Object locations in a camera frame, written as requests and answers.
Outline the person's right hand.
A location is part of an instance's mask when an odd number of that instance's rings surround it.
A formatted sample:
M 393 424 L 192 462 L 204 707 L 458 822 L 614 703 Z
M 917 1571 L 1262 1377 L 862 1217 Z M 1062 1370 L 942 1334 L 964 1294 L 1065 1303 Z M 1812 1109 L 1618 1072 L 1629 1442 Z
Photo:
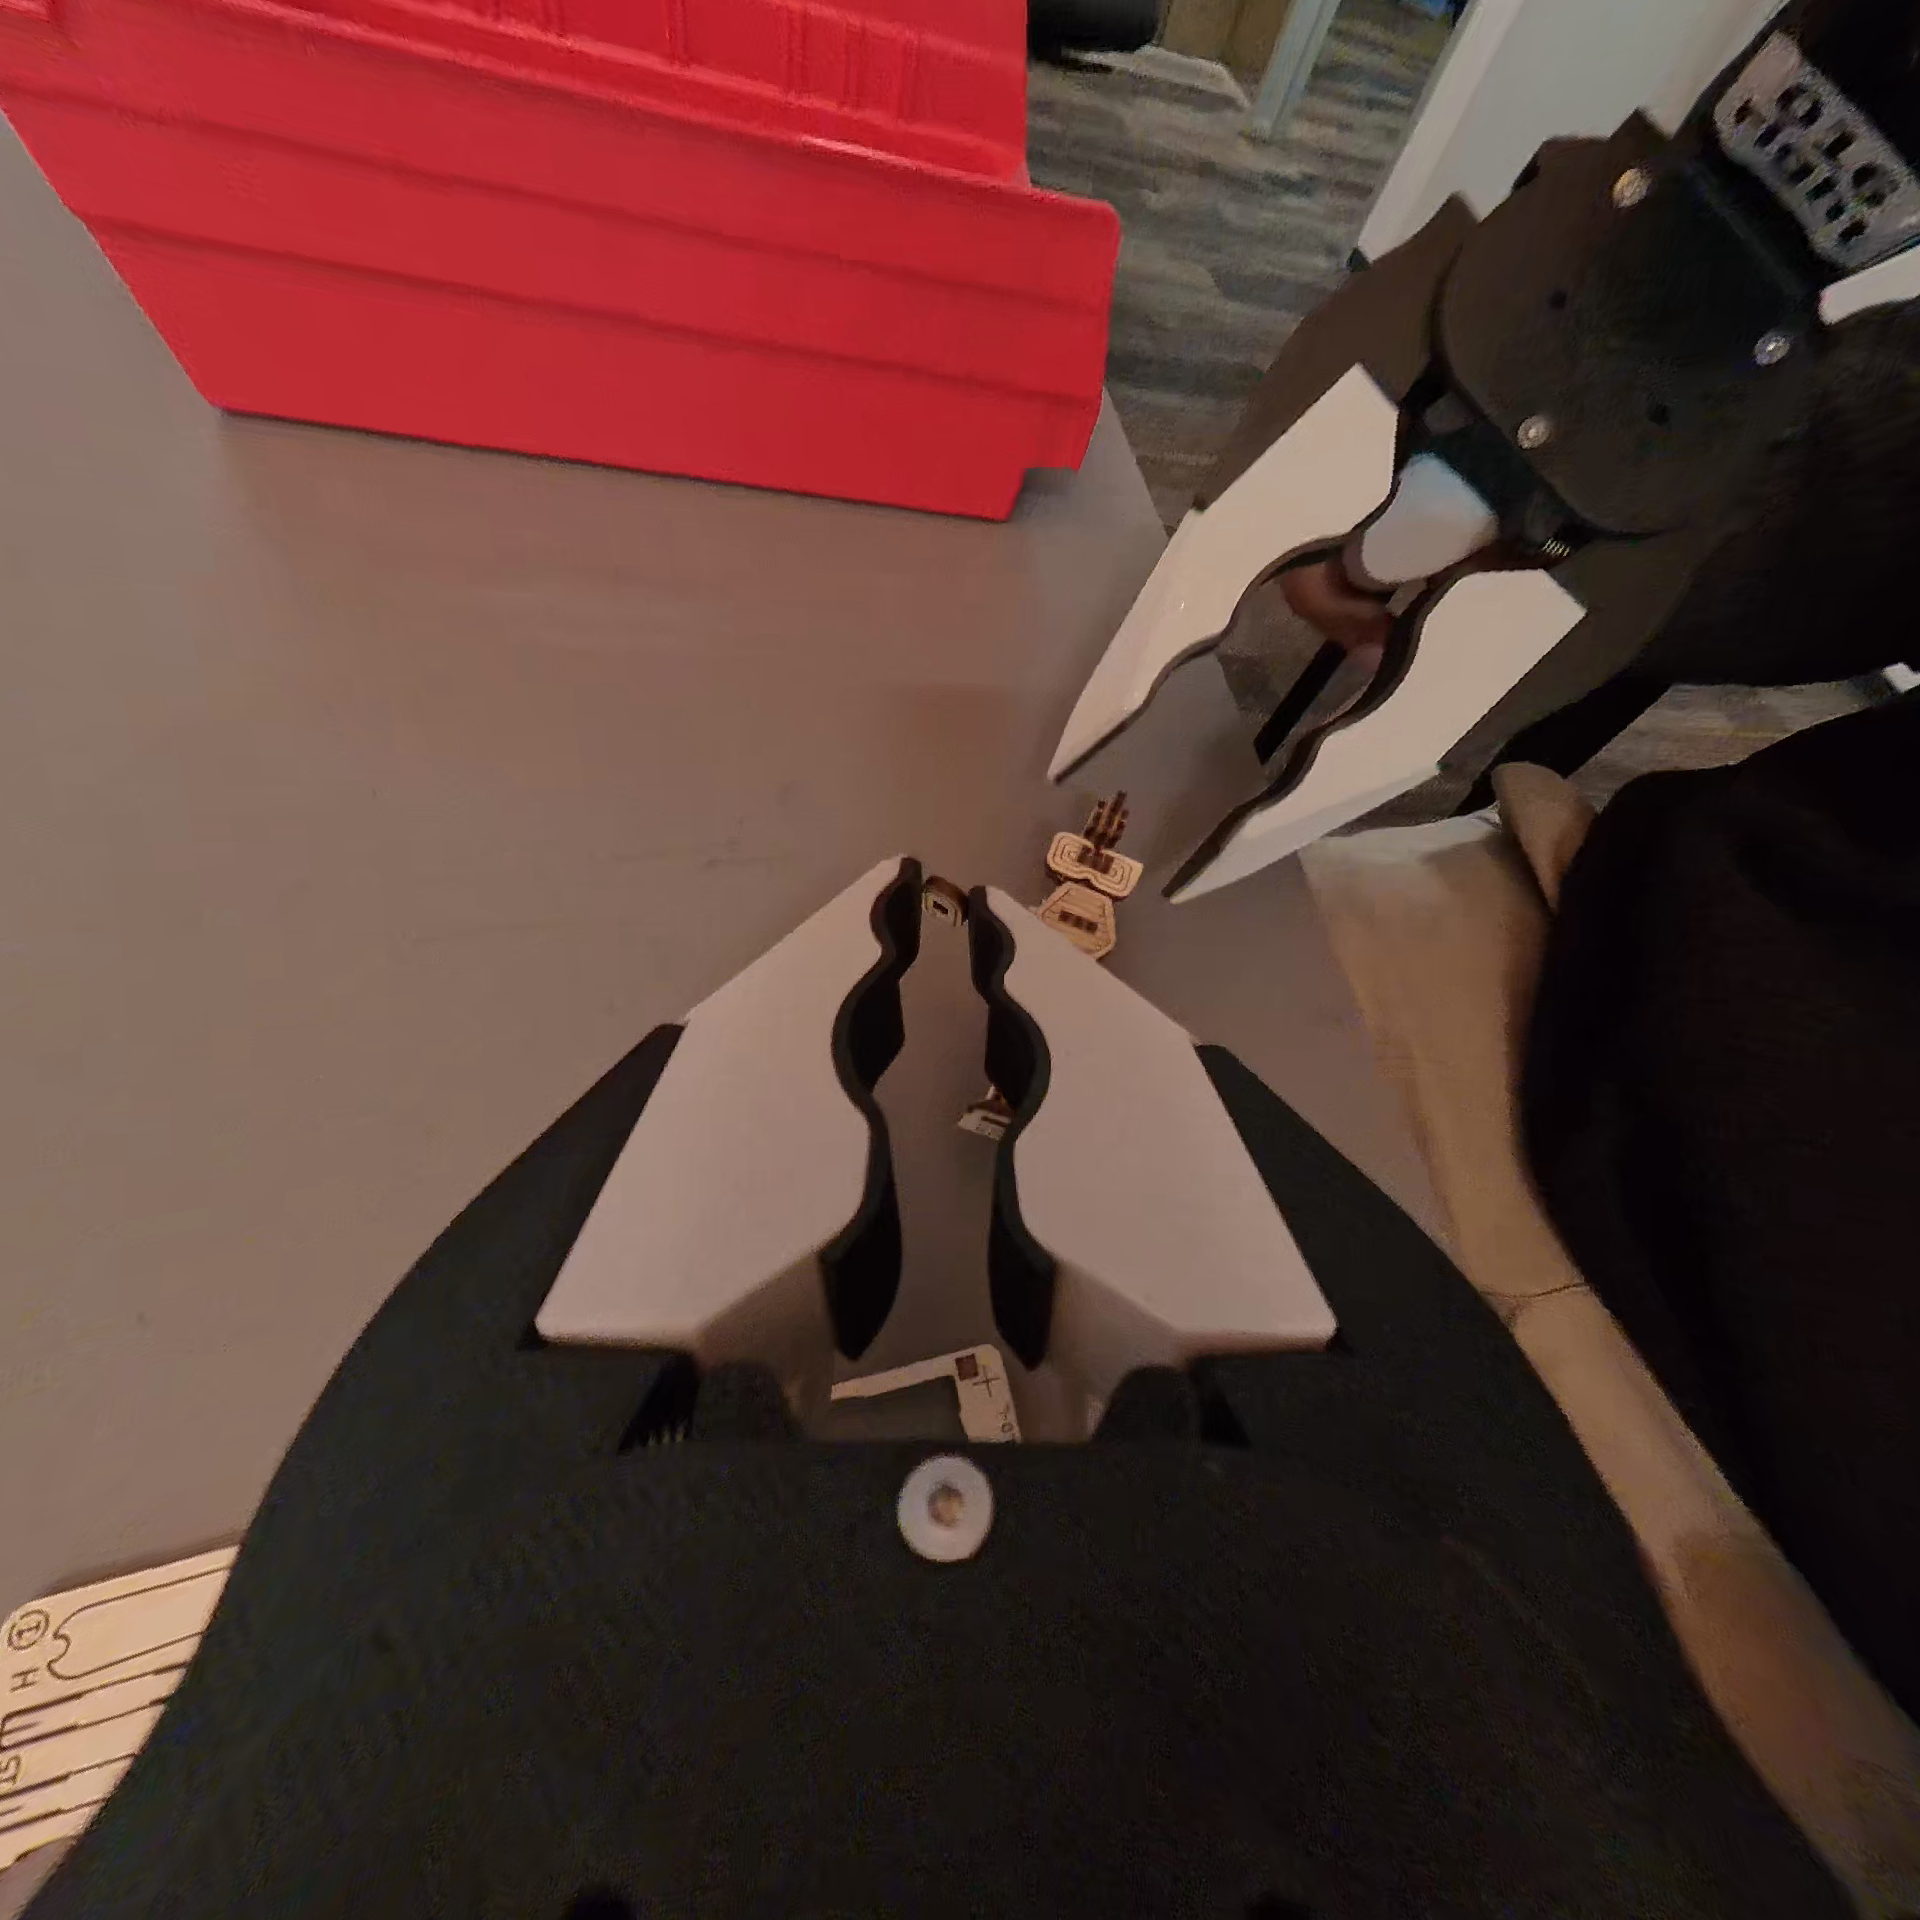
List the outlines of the person's right hand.
M 1393 589 L 1355 579 L 1339 550 L 1286 566 L 1280 575 L 1286 608 L 1349 656 L 1384 651 L 1393 627 Z

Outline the small wooden model assembly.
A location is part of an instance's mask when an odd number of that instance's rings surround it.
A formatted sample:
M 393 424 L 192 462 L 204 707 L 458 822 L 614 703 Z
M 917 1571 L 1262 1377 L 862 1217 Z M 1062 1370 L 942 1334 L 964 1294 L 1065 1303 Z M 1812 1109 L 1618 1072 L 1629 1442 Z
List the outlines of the small wooden model assembly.
M 1146 864 L 1123 846 L 1131 821 L 1125 791 L 1099 797 L 1077 831 L 1050 835 L 1050 888 L 1038 918 L 1096 961 L 1117 945 L 1117 910 L 1138 888 Z

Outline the person's beige trousers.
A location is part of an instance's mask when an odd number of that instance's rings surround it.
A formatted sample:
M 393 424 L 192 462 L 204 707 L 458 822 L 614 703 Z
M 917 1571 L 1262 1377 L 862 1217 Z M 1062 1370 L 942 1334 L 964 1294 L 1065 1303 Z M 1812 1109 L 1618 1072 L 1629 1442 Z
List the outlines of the person's beige trousers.
M 1594 807 L 1538 766 L 1496 808 L 1328 835 L 1302 872 L 1445 1217 L 1640 1542 L 1696 1680 L 1858 1914 L 1915 1914 L 1917 1739 L 1600 1305 L 1530 1177 L 1520 1070 Z

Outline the grey desk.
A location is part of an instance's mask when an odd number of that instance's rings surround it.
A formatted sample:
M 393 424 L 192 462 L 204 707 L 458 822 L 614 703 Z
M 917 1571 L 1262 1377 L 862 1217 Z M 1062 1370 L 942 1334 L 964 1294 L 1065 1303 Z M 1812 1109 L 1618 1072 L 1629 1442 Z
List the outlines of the grey desk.
M 1162 550 L 219 415 L 4 133 L 4 1607 L 235 1542 L 363 1323 L 884 857 L 1022 893 Z

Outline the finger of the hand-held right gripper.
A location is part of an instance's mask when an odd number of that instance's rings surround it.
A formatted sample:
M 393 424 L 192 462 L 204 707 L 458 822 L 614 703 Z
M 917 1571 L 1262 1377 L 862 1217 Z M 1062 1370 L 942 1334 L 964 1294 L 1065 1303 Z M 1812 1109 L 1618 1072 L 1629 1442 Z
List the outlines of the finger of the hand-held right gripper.
M 1441 589 L 1353 707 L 1299 741 L 1270 786 L 1234 807 L 1169 877 L 1165 901 L 1234 887 L 1433 778 L 1581 617 L 1546 569 L 1475 571 Z
M 1125 730 L 1165 675 L 1211 649 L 1262 575 L 1341 543 L 1384 506 L 1398 405 L 1347 368 L 1206 506 L 1179 520 L 1084 683 L 1046 766 L 1062 781 Z

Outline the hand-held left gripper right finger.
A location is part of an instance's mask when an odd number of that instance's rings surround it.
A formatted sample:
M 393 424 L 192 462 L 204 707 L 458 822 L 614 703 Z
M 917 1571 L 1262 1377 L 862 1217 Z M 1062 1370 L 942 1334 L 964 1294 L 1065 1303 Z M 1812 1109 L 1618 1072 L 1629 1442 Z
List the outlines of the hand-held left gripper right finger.
M 966 941 L 1012 1113 L 987 1251 L 1011 1355 L 1109 1401 L 1146 1366 L 1324 1350 L 1336 1310 L 1197 1039 L 997 887 Z

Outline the red plastic bin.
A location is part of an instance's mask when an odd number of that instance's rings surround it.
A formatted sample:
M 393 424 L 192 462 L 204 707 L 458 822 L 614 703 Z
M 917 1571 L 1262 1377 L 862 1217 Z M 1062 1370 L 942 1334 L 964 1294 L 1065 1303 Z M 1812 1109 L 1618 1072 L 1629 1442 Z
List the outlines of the red plastic bin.
M 982 520 L 1098 424 L 1026 3 L 4 3 L 2 93 L 232 415 Z

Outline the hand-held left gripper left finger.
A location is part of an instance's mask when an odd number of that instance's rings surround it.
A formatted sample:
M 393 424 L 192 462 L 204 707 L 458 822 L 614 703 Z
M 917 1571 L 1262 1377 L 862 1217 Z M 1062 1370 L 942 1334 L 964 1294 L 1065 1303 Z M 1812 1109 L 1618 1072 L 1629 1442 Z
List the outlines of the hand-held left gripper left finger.
M 923 869 L 862 872 L 667 1033 L 664 1070 L 568 1249 L 545 1342 L 755 1362 L 822 1402 L 899 1294 L 875 1087 L 905 1041 Z

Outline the person's black sweater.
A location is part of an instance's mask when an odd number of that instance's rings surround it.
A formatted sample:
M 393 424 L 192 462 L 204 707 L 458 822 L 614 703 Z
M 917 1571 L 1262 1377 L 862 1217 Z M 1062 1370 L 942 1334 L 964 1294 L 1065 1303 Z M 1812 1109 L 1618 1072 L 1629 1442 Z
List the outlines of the person's black sweater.
M 1606 802 L 1520 1120 L 1571 1259 L 1914 1719 L 1915 691 Z

